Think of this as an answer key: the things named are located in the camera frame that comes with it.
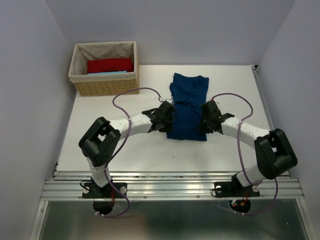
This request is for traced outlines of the dark blue t shirt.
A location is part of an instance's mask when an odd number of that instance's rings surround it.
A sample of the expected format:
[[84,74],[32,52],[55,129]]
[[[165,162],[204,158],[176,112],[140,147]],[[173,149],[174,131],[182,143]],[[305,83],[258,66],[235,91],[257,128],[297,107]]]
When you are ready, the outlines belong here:
[[172,123],[174,131],[166,135],[168,139],[207,141],[206,134],[198,131],[198,126],[202,118],[201,105],[206,102],[208,88],[208,77],[188,77],[179,73],[173,75],[169,89],[176,117]]

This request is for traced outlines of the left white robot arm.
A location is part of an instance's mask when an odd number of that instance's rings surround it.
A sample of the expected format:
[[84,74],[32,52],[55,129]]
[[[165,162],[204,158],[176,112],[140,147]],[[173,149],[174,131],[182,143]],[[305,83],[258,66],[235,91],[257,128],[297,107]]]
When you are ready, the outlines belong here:
[[88,161],[95,193],[100,197],[111,193],[109,182],[112,179],[108,165],[114,158],[119,141],[138,134],[171,133],[174,131],[175,116],[174,105],[163,101],[159,107],[142,111],[133,117],[111,121],[104,117],[97,118],[78,143]]

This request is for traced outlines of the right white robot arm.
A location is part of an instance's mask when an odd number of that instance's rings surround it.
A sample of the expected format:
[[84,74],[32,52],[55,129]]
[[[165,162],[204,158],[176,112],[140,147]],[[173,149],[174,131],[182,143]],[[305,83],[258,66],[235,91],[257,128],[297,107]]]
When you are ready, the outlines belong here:
[[249,186],[263,180],[273,180],[298,164],[296,154],[283,130],[262,129],[244,123],[233,114],[222,114],[214,100],[202,104],[201,113],[198,130],[206,134],[220,133],[235,138],[242,167],[241,143],[255,151],[256,164],[244,168],[228,182],[233,194],[242,195]]

